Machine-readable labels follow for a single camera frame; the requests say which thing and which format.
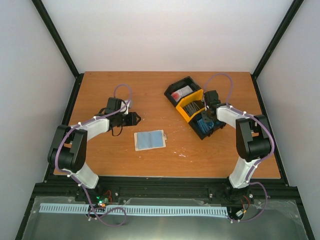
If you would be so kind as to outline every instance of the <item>black metal frame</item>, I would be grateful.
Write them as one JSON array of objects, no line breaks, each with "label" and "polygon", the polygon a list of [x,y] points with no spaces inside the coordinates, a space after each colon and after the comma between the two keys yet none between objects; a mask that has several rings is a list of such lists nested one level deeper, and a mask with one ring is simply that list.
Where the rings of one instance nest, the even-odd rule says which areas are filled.
[{"label": "black metal frame", "polygon": [[[76,103],[76,99],[80,90],[84,74],[79,74],[42,1],[32,0],[32,2],[36,7],[37,11],[39,12],[43,22],[47,26],[50,34],[52,35],[52,38],[58,46],[72,74],[75,77],[75,82],[71,92],[71,96],[69,98],[69,102],[67,104],[65,114],[62,120],[62,124],[68,125],[74,105]],[[258,98],[262,114],[265,115],[267,119],[268,115],[264,106],[263,99],[260,94],[257,79],[302,3],[303,0],[294,0],[292,2],[280,26],[274,34],[269,46],[267,47],[260,62],[258,63],[255,71],[251,75],[252,83]],[[286,172],[281,161],[277,145],[274,154],[281,178],[257,179],[257,181],[260,181],[265,186],[268,195],[271,199],[296,201],[308,238],[314,239],[314,235],[310,227],[302,200],[300,198],[299,191],[297,187],[289,186]],[[28,222],[28,218],[36,196],[73,196],[78,201],[87,201],[82,188],[78,187],[78,185],[72,179],[67,178],[65,176],[54,175],[53,173],[54,166],[49,164],[44,177],[44,181],[42,183],[35,184],[32,196],[30,198],[27,209],[25,211],[25,215],[23,217],[18,234],[16,236],[16,240],[21,239],[24,234],[24,230]],[[221,189],[221,187],[225,186],[227,183],[228,180],[226,178],[147,178],[100,176],[97,187],[110,189],[113,192],[112,199],[114,201],[119,202],[134,197],[180,199],[185,198],[201,200],[211,204],[221,204],[228,208],[238,207],[238,203],[226,202],[223,199],[220,199],[219,197],[215,197],[215,191]],[[252,186],[250,188],[250,192],[257,199],[264,198],[264,192],[259,186]]]}]

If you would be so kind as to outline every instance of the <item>light blue cloth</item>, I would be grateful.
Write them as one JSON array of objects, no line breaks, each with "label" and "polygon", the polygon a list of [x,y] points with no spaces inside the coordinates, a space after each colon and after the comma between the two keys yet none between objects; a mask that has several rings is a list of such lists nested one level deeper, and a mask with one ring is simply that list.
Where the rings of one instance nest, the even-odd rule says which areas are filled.
[{"label": "light blue cloth", "polygon": [[165,147],[163,140],[163,131],[141,131],[136,133],[137,150],[153,149]]}]

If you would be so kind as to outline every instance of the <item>black beam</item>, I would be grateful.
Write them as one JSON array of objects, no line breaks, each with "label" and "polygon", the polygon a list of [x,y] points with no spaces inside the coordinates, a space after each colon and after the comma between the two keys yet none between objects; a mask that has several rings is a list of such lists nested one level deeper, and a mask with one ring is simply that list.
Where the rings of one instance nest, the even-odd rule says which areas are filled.
[{"label": "black beam", "polygon": [[85,75],[84,73],[81,73],[79,76],[77,76],[75,78],[75,82],[74,82],[74,85],[73,85],[73,88],[72,88],[72,91],[71,91],[71,95],[70,95],[68,104],[66,106],[66,109],[65,109],[65,112],[64,112],[64,115],[63,115],[63,119],[62,119],[62,123],[61,123],[63,125],[68,125],[69,124],[69,121],[70,121],[72,112],[74,110],[74,106],[75,106],[75,103],[76,103],[76,100],[77,100],[77,96],[78,96],[78,93],[79,93],[80,86],[81,86],[82,80],[84,78],[84,75]]},{"label": "black beam", "polygon": [[271,54],[275,50],[276,46],[278,45],[280,39],[284,35],[285,31],[287,30],[289,24],[291,23],[292,19],[296,15],[298,9],[300,8],[301,4],[304,2],[304,0],[294,0],[289,7],[288,11],[286,12],[282,22],[280,23],[278,29],[276,30],[271,42],[269,43],[269,46],[266,48],[262,58],[260,59],[260,62],[256,66],[254,72],[253,72],[253,79],[257,80],[260,73],[262,72],[263,68],[267,64]]},{"label": "black beam", "polygon": [[274,146],[274,156],[275,156],[276,164],[278,165],[280,176],[284,180],[284,183],[288,185],[289,182],[288,182],[288,179],[287,179],[286,171],[285,171],[284,165],[282,163],[282,160],[281,160],[281,157],[280,157],[280,154],[279,154],[279,150],[278,150],[278,147],[277,147],[275,136],[274,136],[274,133],[272,131],[272,128],[271,128],[271,125],[270,125],[270,122],[269,122],[268,114],[267,114],[266,107],[265,107],[264,101],[262,99],[260,90],[259,90],[259,86],[258,86],[257,80],[254,79],[253,75],[251,75],[251,78],[252,78],[252,83],[253,83],[253,86],[254,86],[254,90],[255,90],[256,96],[258,98],[258,102],[259,102],[259,105],[260,105],[261,112],[262,112],[263,115],[266,116],[266,119],[267,119],[268,125],[269,125],[269,129],[270,129],[270,133],[271,133],[271,135],[272,135],[272,137],[274,139],[274,145],[275,145]]},{"label": "black beam", "polygon": [[46,25],[46,28],[49,30],[53,40],[55,41],[55,44],[59,48],[66,64],[68,64],[73,76],[76,78],[79,76],[79,72],[74,64],[74,62],[71,59],[71,56],[68,53],[68,50],[62,41],[54,23],[52,22],[43,2],[41,0],[32,0],[36,10],[40,14],[44,24]]}]

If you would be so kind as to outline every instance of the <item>wooden table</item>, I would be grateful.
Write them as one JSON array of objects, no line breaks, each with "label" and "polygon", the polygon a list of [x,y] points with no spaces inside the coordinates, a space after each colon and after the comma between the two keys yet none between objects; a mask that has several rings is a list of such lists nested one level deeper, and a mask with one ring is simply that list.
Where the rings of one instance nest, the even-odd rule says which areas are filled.
[{"label": "wooden table", "polygon": [[[214,72],[86,72],[71,116],[70,125],[98,113],[113,96],[118,84],[132,88],[132,112],[142,120],[124,127],[121,135],[100,134],[87,143],[86,162],[100,176],[161,176],[226,178],[238,160],[236,131],[226,126],[200,140],[164,96],[167,87],[191,76],[201,87]],[[230,104],[250,114],[260,114],[258,99],[249,72],[229,72],[234,81]],[[230,89],[225,76],[214,78],[208,90],[217,90],[221,102]],[[129,92],[120,87],[116,97],[126,100]],[[164,130],[166,147],[135,151],[134,133]],[[280,178],[274,157],[261,163],[254,178]]]}]

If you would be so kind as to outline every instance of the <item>gray wall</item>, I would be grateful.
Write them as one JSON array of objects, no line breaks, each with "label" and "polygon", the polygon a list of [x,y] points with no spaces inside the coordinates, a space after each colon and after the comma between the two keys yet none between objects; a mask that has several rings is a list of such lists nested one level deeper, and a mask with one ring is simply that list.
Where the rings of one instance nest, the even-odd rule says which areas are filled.
[{"label": "gray wall", "polygon": [[258,78],[290,185],[320,239],[320,1],[304,1]]},{"label": "gray wall", "polygon": [[0,1],[0,239],[15,238],[73,76],[31,0]]},{"label": "gray wall", "polygon": [[81,72],[251,72],[291,2],[43,0]]}]

